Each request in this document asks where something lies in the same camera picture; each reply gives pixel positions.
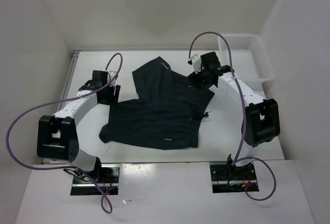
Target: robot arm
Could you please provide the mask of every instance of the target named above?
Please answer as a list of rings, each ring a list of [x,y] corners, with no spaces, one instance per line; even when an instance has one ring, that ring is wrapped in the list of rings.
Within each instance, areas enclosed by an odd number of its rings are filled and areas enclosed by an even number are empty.
[[[239,90],[230,72],[230,67],[221,66],[215,52],[202,56],[194,55],[188,63],[194,67],[194,72],[188,78],[197,90],[203,91],[215,85],[241,105]],[[274,99],[266,100],[242,80],[236,79],[243,92],[246,115],[245,140],[238,158],[251,157],[256,154],[256,148],[259,144],[270,142],[279,135],[278,105]],[[235,165],[236,167],[243,167],[250,162],[246,159]]]
[[[92,80],[86,82],[77,97],[91,93],[107,84],[116,72],[93,71]],[[120,86],[116,79],[109,87],[96,94],[81,97],[70,102],[52,116],[43,116],[39,120],[37,154],[42,158],[64,160],[97,179],[100,176],[101,161],[79,148],[76,127],[82,118],[97,104],[115,104],[118,102]]]

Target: white backdrop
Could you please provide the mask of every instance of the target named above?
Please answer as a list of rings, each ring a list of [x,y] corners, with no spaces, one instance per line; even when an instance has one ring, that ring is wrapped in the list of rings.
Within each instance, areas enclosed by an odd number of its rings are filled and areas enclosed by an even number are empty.
[[[43,0],[71,49],[188,48],[198,33],[259,34],[276,0]],[[196,48],[216,47],[209,36]]]
[[[330,223],[330,0],[278,0],[261,36],[275,71],[280,142],[317,224]]]
[[[24,110],[60,98],[70,63],[69,48],[41,0],[0,0],[0,63],[0,222],[12,224],[30,170],[10,158],[6,130]],[[23,162],[35,162],[39,118],[56,107],[33,111],[14,127],[11,147]]]

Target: purple cable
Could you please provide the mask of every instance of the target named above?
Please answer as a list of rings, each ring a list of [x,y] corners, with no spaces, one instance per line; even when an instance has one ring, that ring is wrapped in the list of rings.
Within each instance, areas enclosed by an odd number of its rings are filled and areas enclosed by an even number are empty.
[[[240,154],[240,152],[242,150],[244,139],[245,139],[245,134],[246,134],[246,113],[245,113],[244,96],[243,96],[243,92],[242,92],[241,86],[239,85],[239,82],[236,79],[235,74],[234,74],[233,62],[232,62],[232,52],[230,51],[229,44],[228,44],[227,40],[221,34],[219,34],[217,32],[214,32],[214,31],[206,31],[206,32],[203,32],[203,33],[200,33],[199,35],[197,35],[194,38],[194,40],[192,40],[192,43],[190,45],[188,58],[190,58],[190,56],[191,56],[191,50],[192,50],[192,46],[194,45],[194,42],[197,40],[198,37],[200,37],[202,35],[205,35],[205,34],[214,34],[214,35],[217,35],[218,37],[220,37],[225,42],[225,44],[226,44],[226,46],[228,48],[228,53],[229,53],[230,72],[232,73],[233,79],[235,80],[235,83],[236,83],[237,88],[238,88],[238,91],[239,91],[239,96],[241,98],[242,111],[243,111],[243,130],[242,130],[242,137],[241,137],[241,141],[239,142],[239,147],[238,147],[237,153],[235,155],[235,158],[233,159],[232,165],[234,165],[237,162],[238,156],[239,156],[239,154]]]
[[[229,53],[229,65],[230,65],[230,72],[232,73],[232,76],[233,76],[233,79],[235,80],[235,83],[237,85],[237,88],[238,88],[238,91],[239,91],[239,95],[240,95],[240,99],[241,99],[241,103],[242,103],[242,111],[243,111],[243,130],[242,130],[242,137],[241,137],[241,141],[239,143],[239,147],[238,147],[238,150],[237,150],[237,153],[235,155],[235,158],[233,159],[233,163],[232,165],[235,165],[237,162],[239,161],[243,161],[245,159],[255,159],[257,161],[260,161],[262,162],[270,171],[270,173],[272,174],[272,177],[273,177],[273,180],[274,180],[274,188],[272,190],[272,192],[265,198],[261,198],[261,199],[257,199],[257,198],[254,198],[254,197],[251,197],[249,194],[248,194],[248,187],[250,187],[252,184],[248,185],[247,187],[245,187],[245,193],[246,195],[255,200],[255,201],[265,201],[269,198],[272,197],[272,195],[274,194],[275,190],[276,190],[276,177],[274,175],[274,172],[272,171],[272,169],[269,167],[269,165],[267,165],[267,163],[265,161],[263,161],[262,159],[259,159],[259,158],[256,158],[256,157],[244,157],[244,158],[240,158],[238,159],[238,156],[239,154],[241,153],[241,150],[242,150],[242,147],[243,147],[243,143],[244,143],[244,139],[245,139],[245,134],[246,134],[246,113],[245,113],[245,102],[244,102],[244,96],[243,96],[243,92],[242,92],[242,89],[241,89],[241,86],[239,85],[239,82],[238,80],[236,79],[235,77],[235,74],[234,74],[234,69],[233,69],[233,62],[232,62],[232,52],[230,51],[230,47],[229,47],[229,44],[227,42],[227,40],[219,33],[215,32],[215,31],[206,31],[206,32],[203,32],[203,33],[200,33],[199,35],[197,35],[194,40],[192,40],[191,42],[191,45],[190,45],[190,49],[189,49],[189,55],[188,55],[188,58],[190,58],[191,56],[191,51],[192,51],[192,47],[194,45],[194,42],[197,40],[198,37],[202,36],[202,35],[205,35],[205,34],[214,34],[214,35],[217,35],[218,37],[220,37],[226,44],[227,48],[228,48],[228,53]]]
[[[114,75],[114,77],[107,83],[105,84],[103,87],[99,88],[98,90],[96,91],[93,91],[93,92],[90,92],[90,93],[87,93],[85,95],[81,95],[81,96],[78,96],[78,97],[74,97],[74,98],[70,98],[70,99],[63,99],[63,100],[57,100],[57,101],[52,101],[52,102],[49,102],[49,103],[45,103],[45,104],[40,104],[40,105],[37,105],[31,109],[28,109],[26,111],[24,111],[23,113],[21,113],[18,117],[15,118],[15,120],[13,120],[13,122],[9,125],[9,128],[7,130],[7,133],[6,133],[6,148],[7,148],[7,151],[9,153],[9,155],[12,157],[12,159],[18,163],[19,165],[25,167],[25,168],[28,168],[28,169],[31,169],[31,170],[40,170],[40,171],[46,171],[46,170],[55,170],[55,169],[66,169],[66,168],[75,168],[75,169],[78,169],[80,170],[82,173],[84,173],[88,179],[95,185],[95,187],[100,191],[100,193],[102,194],[102,197],[106,199],[106,201],[109,203],[109,206],[110,206],[110,211],[107,211],[104,206],[103,206],[103,198],[102,198],[102,209],[104,210],[104,212],[108,213],[108,214],[111,214],[112,212],[112,205],[111,205],[111,202],[110,200],[108,199],[107,195],[101,190],[101,188],[97,185],[97,183],[89,176],[87,175],[83,170],[75,167],[75,166],[59,166],[59,167],[50,167],[50,168],[39,168],[39,167],[33,167],[33,166],[29,166],[23,162],[21,162],[18,158],[16,158],[16,156],[13,154],[13,152],[11,151],[11,148],[10,148],[10,144],[9,144],[9,135],[10,135],[10,132],[12,130],[12,128],[14,127],[14,125],[24,116],[26,115],[27,113],[35,110],[35,109],[39,109],[39,108],[42,108],[42,107],[45,107],[45,106],[48,106],[48,105],[52,105],[52,104],[59,104],[59,103],[64,103],[64,102],[68,102],[68,101],[74,101],[74,100],[77,100],[77,99],[81,99],[81,98],[85,98],[85,97],[88,97],[92,94],[95,94],[99,91],[102,91],[104,88],[108,87],[112,81],[114,79],[116,79],[118,77],[118,74],[122,68],[122,65],[123,65],[123,56],[122,54],[120,53],[116,53],[114,54],[111,58],[110,58],[110,61],[107,65],[107,68],[110,64],[110,62],[113,60],[113,58],[116,56],[116,55],[119,55],[120,56],[120,65],[118,67],[118,70],[117,70],[117,73]]]
[[[263,164],[268,168],[268,170],[270,171],[270,173],[272,174],[273,181],[274,181],[274,187],[273,187],[272,192],[271,192],[268,196],[266,196],[266,197],[264,197],[264,198],[260,198],[260,199],[259,199],[259,198],[254,198],[254,197],[251,197],[251,196],[248,194],[248,190],[247,190],[247,189],[248,189],[250,186],[252,186],[252,185],[254,185],[254,184],[256,184],[256,183],[251,183],[251,184],[247,185],[247,186],[245,187],[245,194],[246,194],[249,198],[251,198],[252,200],[255,200],[255,201],[259,201],[259,202],[261,202],[261,201],[268,200],[269,198],[272,197],[272,195],[274,195],[274,193],[275,193],[275,191],[276,191],[276,186],[277,186],[276,177],[275,177],[275,174],[274,174],[273,170],[269,167],[269,165],[267,165],[267,163],[266,163],[264,160],[262,160],[262,159],[260,159],[260,158],[256,158],[256,157],[244,157],[244,158],[240,158],[240,159],[237,160],[237,162],[239,162],[239,161],[243,161],[243,160],[245,160],[245,159],[255,159],[256,161],[260,161],[261,163],[263,163]]]

